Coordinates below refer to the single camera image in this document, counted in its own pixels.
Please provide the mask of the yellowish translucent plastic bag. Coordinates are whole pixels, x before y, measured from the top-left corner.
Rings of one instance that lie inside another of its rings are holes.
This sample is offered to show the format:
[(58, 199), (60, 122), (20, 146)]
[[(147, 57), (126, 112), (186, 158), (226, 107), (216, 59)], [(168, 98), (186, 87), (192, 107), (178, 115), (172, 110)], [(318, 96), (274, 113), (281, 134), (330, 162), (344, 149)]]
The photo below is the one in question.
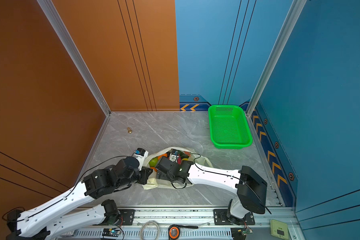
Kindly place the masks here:
[(212, 162), (192, 148), (169, 147), (148, 155), (142, 162), (144, 167), (153, 170), (143, 185), (144, 190), (183, 189), (192, 183), (187, 180), (188, 171), (194, 163), (199, 166), (213, 167)]

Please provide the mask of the green plastic mesh basket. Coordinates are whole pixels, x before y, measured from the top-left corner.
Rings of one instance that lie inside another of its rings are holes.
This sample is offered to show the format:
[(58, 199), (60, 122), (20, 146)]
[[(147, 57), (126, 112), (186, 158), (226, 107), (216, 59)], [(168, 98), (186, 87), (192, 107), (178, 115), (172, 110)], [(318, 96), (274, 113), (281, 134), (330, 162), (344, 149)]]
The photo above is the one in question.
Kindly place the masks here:
[(253, 143), (245, 111), (234, 105), (208, 108), (211, 141), (217, 149), (240, 150)]

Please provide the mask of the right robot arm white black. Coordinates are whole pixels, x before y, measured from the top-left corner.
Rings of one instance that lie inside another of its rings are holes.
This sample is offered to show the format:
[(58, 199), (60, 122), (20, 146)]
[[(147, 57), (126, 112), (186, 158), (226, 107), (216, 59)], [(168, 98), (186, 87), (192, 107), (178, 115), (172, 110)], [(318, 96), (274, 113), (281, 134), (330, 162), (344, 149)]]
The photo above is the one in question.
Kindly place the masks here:
[(233, 225), (254, 225), (254, 214), (263, 215), (266, 207), (267, 182), (251, 167), (240, 170), (222, 170), (203, 166), (193, 161), (180, 164), (167, 157), (161, 157), (155, 166), (158, 174), (172, 184), (182, 187), (208, 185), (236, 194), (230, 200), (227, 219)]

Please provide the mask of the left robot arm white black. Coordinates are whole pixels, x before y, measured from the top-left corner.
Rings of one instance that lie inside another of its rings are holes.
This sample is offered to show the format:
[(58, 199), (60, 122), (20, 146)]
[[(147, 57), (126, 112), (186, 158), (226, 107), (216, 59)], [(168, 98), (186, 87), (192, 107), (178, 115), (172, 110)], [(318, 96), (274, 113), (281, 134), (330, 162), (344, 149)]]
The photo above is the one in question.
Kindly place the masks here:
[(105, 200), (90, 210), (71, 211), (102, 196), (120, 192), (133, 184), (145, 185), (153, 169), (142, 167), (135, 157), (116, 165), (94, 170), (73, 188), (32, 210), (11, 210), (6, 217), (8, 240), (49, 240), (89, 225), (113, 224), (120, 212), (113, 200)]

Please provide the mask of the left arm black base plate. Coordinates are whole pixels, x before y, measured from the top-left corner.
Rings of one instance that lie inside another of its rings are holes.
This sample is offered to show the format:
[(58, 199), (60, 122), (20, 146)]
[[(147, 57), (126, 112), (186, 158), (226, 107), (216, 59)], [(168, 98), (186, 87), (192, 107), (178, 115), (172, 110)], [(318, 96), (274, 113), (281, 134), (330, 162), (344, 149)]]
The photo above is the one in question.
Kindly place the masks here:
[(134, 209), (121, 209), (119, 210), (120, 215), (118, 217), (118, 221), (116, 225), (119, 227), (122, 226), (132, 226), (135, 218), (135, 210)]

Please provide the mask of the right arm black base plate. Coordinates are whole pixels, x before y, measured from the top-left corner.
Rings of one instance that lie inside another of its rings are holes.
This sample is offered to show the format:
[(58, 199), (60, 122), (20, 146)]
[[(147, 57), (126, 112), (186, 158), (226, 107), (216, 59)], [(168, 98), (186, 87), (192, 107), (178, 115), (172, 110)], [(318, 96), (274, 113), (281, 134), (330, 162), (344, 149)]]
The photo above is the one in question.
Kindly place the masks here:
[(228, 209), (214, 209), (215, 225), (238, 225), (238, 226), (253, 226), (256, 224), (252, 212), (247, 213), (242, 219), (231, 215)]

